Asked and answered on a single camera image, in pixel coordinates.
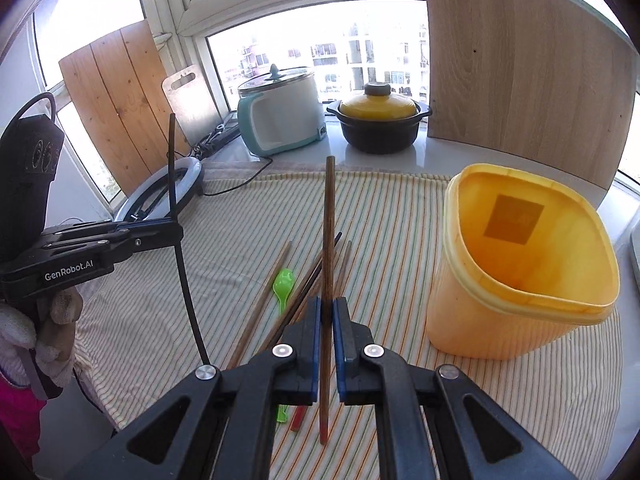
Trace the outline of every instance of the wooden panel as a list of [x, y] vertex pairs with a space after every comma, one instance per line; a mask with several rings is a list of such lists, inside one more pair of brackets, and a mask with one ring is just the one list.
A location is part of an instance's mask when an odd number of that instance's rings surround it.
[[89, 45], [60, 60], [60, 70], [84, 129], [120, 189], [130, 195], [151, 173], [118, 118]]
[[[143, 20], [121, 28], [120, 32], [133, 70], [138, 76], [138, 81], [149, 102], [151, 111], [168, 142], [169, 115], [172, 110], [162, 90], [162, 82], [166, 78], [166, 72], [162, 66], [149, 25], [146, 20]], [[178, 126], [175, 132], [175, 150], [186, 155], [190, 149], [187, 139]]]
[[167, 143], [129, 60], [119, 30], [91, 44], [95, 62], [122, 124], [151, 173], [166, 165]]
[[427, 0], [428, 135], [493, 148], [608, 189], [636, 53], [570, 0]]

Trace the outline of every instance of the hand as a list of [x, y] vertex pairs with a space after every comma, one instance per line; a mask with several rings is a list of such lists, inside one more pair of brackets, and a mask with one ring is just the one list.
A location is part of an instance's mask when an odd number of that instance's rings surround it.
[[15, 386], [28, 386], [29, 380], [15, 347], [35, 348], [40, 370], [57, 386], [66, 386], [73, 369], [76, 321], [81, 312], [82, 296], [75, 287], [57, 292], [36, 336], [31, 319], [0, 303], [0, 371], [5, 378]]

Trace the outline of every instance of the green spoon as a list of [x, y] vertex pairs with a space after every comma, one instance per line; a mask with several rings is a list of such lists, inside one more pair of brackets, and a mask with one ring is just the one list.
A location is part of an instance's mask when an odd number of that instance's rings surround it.
[[[293, 284], [295, 282], [296, 279], [293, 275], [293, 272], [291, 272], [289, 269], [282, 269], [276, 276], [276, 279], [273, 280], [273, 292], [280, 301], [280, 314], [282, 314], [284, 312], [284, 309], [287, 307], [287, 298], [291, 294], [291, 291], [293, 290]], [[287, 421], [286, 406], [278, 406], [278, 416], [276, 420], [278, 422]]]

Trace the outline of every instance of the yellow container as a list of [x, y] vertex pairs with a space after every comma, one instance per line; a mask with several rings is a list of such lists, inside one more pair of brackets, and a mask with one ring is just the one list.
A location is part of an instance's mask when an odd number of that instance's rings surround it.
[[591, 205], [525, 171], [473, 164], [444, 203], [442, 257], [427, 307], [431, 343], [509, 359], [609, 316], [618, 263]]

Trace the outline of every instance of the metal screw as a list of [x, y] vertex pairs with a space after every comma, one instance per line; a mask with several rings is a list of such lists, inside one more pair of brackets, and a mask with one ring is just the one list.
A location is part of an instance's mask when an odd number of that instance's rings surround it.
[[211, 365], [202, 365], [196, 368], [196, 377], [201, 381], [208, 381], [216, 376], [216, 367]]
[[293, 354], [293, 348], [286, 344], [279, 344], [273, 347], [271, 353], [273, 353], [273, 355], [275, 355], [276, 357], [289, 357], [291, 354]]
[[364, 355], [367, 357], [381, 357], [385, 349], [380, 345], [367, 345], [364, 347]]
[[458, 367], [455, 367], [454, 365], [442, 365], [439, 368], [438, 373], [444, 379], [457, 379], [460, 375], [460, 370], [458, 370]]

